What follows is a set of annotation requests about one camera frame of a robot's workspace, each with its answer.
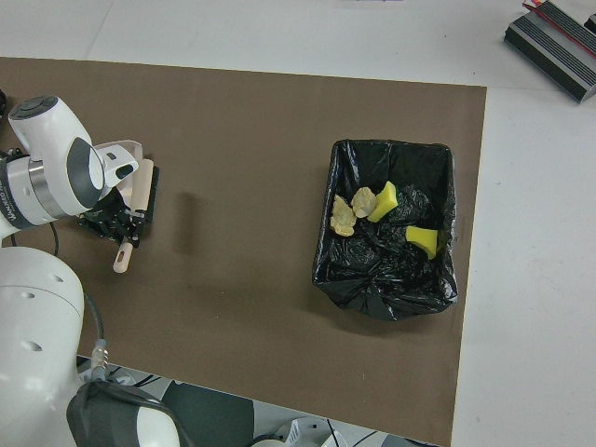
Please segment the black trash bin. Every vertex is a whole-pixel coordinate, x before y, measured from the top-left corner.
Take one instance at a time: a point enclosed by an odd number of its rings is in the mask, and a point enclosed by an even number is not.
[[[358,219],[352,237],[330,228],[334,196],[349,202],[359,188],[378,194],[396,185],[399,205],[379,223]],[[405,228],[439,230],[442,249],[429,260],[406,242]],[[454,159],[442,144],[396,141],[337,142],[313,264],[313,283],[343,309],[401,320],[438,313],[457,301],[452,245]]]

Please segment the white tabletop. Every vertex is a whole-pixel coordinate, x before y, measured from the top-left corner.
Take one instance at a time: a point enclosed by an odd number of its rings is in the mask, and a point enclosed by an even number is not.
[[[503,44],[521,2],[0,0],[0,55],[488,86],[453,446],[592,446],[596,100]]]

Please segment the brown table mat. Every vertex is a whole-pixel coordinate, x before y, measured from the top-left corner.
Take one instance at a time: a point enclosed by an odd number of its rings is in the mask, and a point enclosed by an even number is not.
[[[0,59],[9,106],[63,98],[95,143],[161,168],[125,275],[116,244],[59,223],[115,363],[401,436],[450,443],[485,88],[135,64]],[[2,123],[0,147],[18,145]],[[460,301],[382,322],[311,285],[332,144],[440,142],[455,154]],[[51,251],[48,227],[19,233]],[[94,328],[86,315],[80,352]]]

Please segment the cable connector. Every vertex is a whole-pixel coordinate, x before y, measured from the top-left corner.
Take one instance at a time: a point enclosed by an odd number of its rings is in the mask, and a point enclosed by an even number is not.
[[[105,339],[99,338],[95,341],[95,347],[91,354],[91,380],[105,381],[105,374],[108,369],[108,351],[105,348]]]

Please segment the yellow sponge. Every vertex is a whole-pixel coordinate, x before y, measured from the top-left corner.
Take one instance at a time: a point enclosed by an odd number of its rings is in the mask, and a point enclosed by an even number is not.
[[[398,196],[395,184],[385,183],[385,188],[376,196],[376,207],[367,217],[371,222],[379,222],[388,212],[398,206]]]
[[[437,230],[426,230],[410,225],[406,227],[406,240],[424,250],[428,259],[435,259],[437,256],[437,233]]]

